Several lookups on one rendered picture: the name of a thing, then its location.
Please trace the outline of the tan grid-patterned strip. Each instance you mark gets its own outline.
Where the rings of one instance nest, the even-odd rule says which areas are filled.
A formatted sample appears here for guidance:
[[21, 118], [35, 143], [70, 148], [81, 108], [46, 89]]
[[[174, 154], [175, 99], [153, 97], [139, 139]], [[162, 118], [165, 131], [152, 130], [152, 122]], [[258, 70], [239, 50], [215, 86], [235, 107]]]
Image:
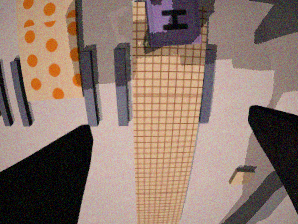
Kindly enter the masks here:
[[150, 48], [145, 3], [133, 3], [134, 181], [137, 224], [180, 224], [204, 84], [201, 44]]

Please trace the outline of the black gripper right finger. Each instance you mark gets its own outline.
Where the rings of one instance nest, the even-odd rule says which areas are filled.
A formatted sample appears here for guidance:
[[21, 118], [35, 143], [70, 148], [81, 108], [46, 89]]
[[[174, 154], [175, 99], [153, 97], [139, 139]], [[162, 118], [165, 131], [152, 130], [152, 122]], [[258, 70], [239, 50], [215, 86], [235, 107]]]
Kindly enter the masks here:
[[298, 213], [298, 116], [250, 105], [247, 121]]

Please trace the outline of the beige strip with orange polka dots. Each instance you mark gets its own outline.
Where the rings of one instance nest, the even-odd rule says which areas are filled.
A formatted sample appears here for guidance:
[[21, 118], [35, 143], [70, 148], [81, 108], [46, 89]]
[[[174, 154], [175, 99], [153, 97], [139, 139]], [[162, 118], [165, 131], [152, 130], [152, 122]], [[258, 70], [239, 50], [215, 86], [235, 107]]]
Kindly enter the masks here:
[[28, 101], [84, 97], [77, 15], [77, 0], [16, 0]]

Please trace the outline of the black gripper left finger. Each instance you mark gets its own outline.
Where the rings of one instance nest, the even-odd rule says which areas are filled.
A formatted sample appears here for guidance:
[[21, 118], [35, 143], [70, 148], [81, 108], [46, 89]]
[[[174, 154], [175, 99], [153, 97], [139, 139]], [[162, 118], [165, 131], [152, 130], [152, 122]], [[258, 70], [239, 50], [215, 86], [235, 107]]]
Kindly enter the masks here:
[[93, 139], [89, 124], [0, 172], [0, 224], [77, 224]]

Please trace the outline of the purple labelled cube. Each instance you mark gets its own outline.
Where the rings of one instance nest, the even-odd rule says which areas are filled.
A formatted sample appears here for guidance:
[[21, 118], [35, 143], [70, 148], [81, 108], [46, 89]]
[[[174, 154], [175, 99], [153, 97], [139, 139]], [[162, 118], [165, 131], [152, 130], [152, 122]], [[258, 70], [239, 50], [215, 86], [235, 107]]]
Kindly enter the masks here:
[[150, 48], [201, 44], [198, 0], [145, 0]]

